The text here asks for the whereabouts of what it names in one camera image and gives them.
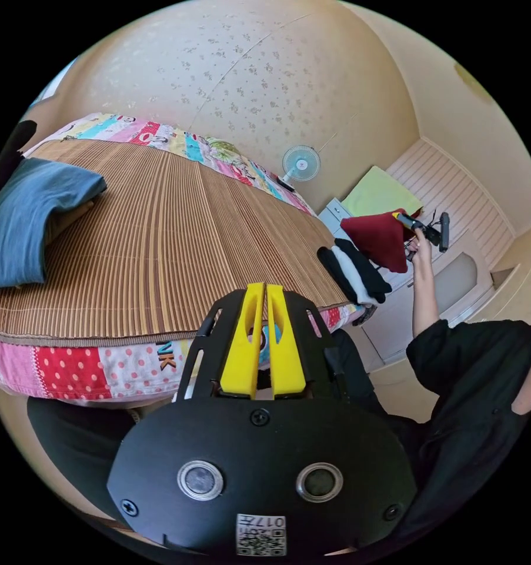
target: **black clothing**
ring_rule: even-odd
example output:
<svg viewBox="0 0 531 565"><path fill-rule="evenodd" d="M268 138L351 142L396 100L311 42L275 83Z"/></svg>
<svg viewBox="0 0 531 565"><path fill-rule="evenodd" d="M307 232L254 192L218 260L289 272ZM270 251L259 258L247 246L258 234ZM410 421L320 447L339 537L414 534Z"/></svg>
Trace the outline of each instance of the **black clothing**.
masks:
<svg viewBox="0 0 531 565"><path fill-rule="evenodd" d="M316 256L318 260L322 263L322 266L330 276L334 279L335 283L340 287L340 290L344 293L344 296L352 303L358 303L358 295L355 293L355 290L351 286L350 282L346 275L344 275L342 271L342 267L338 263L338 259L334 252L327 247L320 247L317 250Z"/></svg>
<svg viewBox="0 0 531 565"><path fill-rule="evenodd" d="M425 424L387 415L350 336L337 330L333 337L351 399L393 428L418 485L413 504L391 536L360 550L368 562L433 529L500 466L528 419L513 413L511 404L531 366L531 326L500 321L450 329L440 320L415 338L406 351L408 359L420 383L440 396ZM124 410L41 398L28 399L28 416L59 471L97 508L122 521L106 482L120 442L134 425L132 417ZM353 430L348 432L353 448ZM172 562L172 552L161 551Z"/></svg>
<svg viewBox="0 0 531 565"><path fill-rule="evenodd" d="M434 527L498 469L528 415L512 411L531 367L531 326L522 321L440 320L406 354L421 385L439 395L419 449L423 486L397 534Z"/></svg>
<svg viewBox="0 0 531 565"><path fill-rule="evenodd" d="M357 269L367 294L369 294L371 298L374 298L379 304L383 304L386 299L385 294L393 290L391 285L385 281L371 261L369 261L351 241L337 238L334 243L352 260L353 266Z"/></svg>

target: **electric fan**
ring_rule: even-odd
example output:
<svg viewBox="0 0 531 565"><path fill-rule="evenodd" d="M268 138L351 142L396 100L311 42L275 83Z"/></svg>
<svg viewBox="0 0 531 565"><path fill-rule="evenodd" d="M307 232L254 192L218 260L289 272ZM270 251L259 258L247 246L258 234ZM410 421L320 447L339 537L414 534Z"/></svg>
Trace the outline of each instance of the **electric fan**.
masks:
<svg viewBox="0 0 531 565"><path fill-rule="evenodd" d="M309 181L320 171L320 155L307 145L295 145L283 156L285 176L279 179L282 186L290 191L295 189L289 184L289 179Z"/></svg>

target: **yellow clamp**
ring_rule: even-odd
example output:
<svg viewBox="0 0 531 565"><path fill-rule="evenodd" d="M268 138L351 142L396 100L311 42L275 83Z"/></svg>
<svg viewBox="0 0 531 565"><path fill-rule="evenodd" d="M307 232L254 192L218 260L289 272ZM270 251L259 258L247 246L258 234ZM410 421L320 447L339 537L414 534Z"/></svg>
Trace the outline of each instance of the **yellow clamp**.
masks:
<svg viewBox="0 0 531 565"><path fill-rule="evenodd" d="M301 393L306 385L289 311L280 285L249 284L220 380L226 394L255 398L258 381L263 299L267 287L270 374L273 397ZM280 331L277 341L275 325Z"/></svg>

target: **colorful bedsheet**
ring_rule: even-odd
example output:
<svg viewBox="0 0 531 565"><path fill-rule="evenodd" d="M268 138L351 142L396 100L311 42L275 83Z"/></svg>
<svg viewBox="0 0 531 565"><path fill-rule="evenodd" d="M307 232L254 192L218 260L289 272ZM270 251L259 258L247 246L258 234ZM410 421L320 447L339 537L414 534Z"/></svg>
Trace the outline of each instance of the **colorful bedsheet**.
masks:
<svg viewBox="0 0 531 565"><path fill-rule="evenodd" d="M375 308L363 310L367 320ZM335 331L357 317L354 306L322 312ZM0 388L8 393L75 404L132 403L172 396L192 340L120 347L34 347L0 342ZM269 331L262 329L260 368L269 366ZM193 377L198 373L195 365Z"/></svg>
<svg viewBox="0 0 531 565"><path fill-rule="evenodd" d="M211 144L206 138L170 125L157 124L132 116L116 114L89 114L85 118L59 129L29 149L25 156L47 141L56 139L98 139L147 145L175 155L198 161L227 177L268 192L271 196L316 217L310 206L297 192L289 192L275 180L274 175L261 165L239 153L228 151L221 144Z"/></svg>
<svg viewBox="0 0 531 565"><path fill-rule="evenodd" d="M285 190L270 172L237 152L225 149L223 144L213 145L195 134L133 117L88 115L50 135L29 149L25 156L47 141L65 138L134 143L169 151L266 191L315 216L298 193ZM366 321L375 310L348 304L320 314L330 332L334 332L354 320ZM269 366L268 333L265 325L261 336L260 368ZM146 404L175 393L191 344L192 340L178 340L110 348L50 348L0 342L0 388L8 393L57 398L83 405ZM198 366L195 366L194 377L197 371Z"/></svg>

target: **red cloth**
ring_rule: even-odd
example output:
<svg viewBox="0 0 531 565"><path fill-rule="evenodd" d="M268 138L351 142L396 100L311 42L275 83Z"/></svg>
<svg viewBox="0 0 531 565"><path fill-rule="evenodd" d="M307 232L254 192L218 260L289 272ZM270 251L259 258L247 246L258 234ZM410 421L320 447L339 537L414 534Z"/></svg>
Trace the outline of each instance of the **red cloth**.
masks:
<svg viewBox="0 0 531 565"><path fill-rule="evenodd" d="M400 208L394 212L406 212ZM405 241L413 237L393 212L342 220L345 233L368 259L392 272L406 272Z"/></svg>

